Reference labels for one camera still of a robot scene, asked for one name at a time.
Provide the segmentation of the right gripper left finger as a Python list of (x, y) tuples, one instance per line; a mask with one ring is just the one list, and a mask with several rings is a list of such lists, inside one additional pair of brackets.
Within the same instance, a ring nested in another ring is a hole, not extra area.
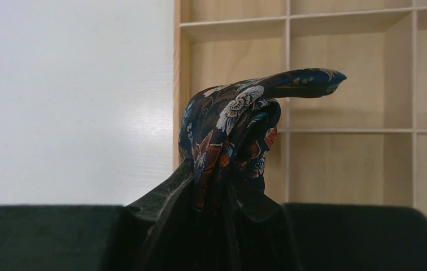
[(0, 206), (0, 270), (197, 270), (193, 163), (127, 206)]

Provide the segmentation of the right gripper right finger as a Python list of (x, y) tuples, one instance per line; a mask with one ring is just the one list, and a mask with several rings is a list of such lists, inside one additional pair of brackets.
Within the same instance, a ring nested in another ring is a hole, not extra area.
[(427, 270), (427, 217), (401, 206), (278, 204), (231, 178), (238, 270)]

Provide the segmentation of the dark floral tie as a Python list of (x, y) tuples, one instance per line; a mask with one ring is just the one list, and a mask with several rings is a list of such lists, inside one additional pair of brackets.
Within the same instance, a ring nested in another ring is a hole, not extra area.
[(281, 116), (278, 99), (331, 95), (345, 79), (333, 69), (305, 68), (195, 94), (183, 113), (178, 139), (181, 160), (193, 164), (193, 207), (217, 208), (231, 171), (264, 191), (265, 160)]

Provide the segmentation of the wooden compartment tray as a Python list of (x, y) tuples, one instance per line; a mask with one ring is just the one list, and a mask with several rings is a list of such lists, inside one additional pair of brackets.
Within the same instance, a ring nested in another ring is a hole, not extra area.
[(347, 76), (280, 100), (266, 194), (427, 215), (427, 1), (176, 1), (174, 127), (210, 86), (288, 71)]

